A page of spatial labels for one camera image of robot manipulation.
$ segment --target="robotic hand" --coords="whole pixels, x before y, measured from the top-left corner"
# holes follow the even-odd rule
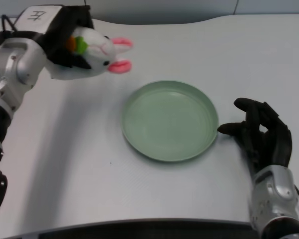
[[[266,102],[238,98],[234,104],[246,112],[245,121],[224,124],[218,131],[234,136],[249,159],[254,182],[252,225],[261,239],[299,239],[299,191],[288,169],[290,131]],[[268,131],[260,132],[260,125]]]
[[[89,6],[43,5],[27,8],[15,23],[2,16],[0,161],[13,114],[44,67],[58,79],[91,77],[106,70],[124,73],[131,68],[128,60],[120,61],[116,55],[132,43],[125,38],[109,39],[95,31],[89,10]],[[12,31],[6,30],[6,21]],[[0,206],[6,189],[7,177],[0,171]]]

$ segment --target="green plastic dish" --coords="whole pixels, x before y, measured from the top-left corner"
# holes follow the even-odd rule
[[[176,162],[204,152],[215,140],[218,114],[199,89],[158,81],[135,91],[122,114],[123,135],[140,153]]]

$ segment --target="table surface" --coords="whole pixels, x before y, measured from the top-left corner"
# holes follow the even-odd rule
[[[242,121],[237,97],[268,102],[292,132],[299,187],[299,15],[226,16],[183,25],[94,21],[126,36],[131,72],[52,80],[46,70],[24,98],[4,141],[9,186],[0,238],[104,221],[200,218],[249,221],[251,181],[235,142],[219,135],[183,163],[147,159],[124,140],[120,114],[146,83],[179,80],[205,92],[220,123]]]

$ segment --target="stuffed bunny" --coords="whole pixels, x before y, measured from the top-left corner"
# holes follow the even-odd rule
[[[71,80],[99,75],[105,71],[124,73],[131,69],[129,60],[116,55],[131,49],[132,42],[126,38],[109,39],[97,31],[78,27],[67,40],[65,47],[74,55],[81,55],[91,69],[64,67],[48,61],[46,68],[54,79]]]

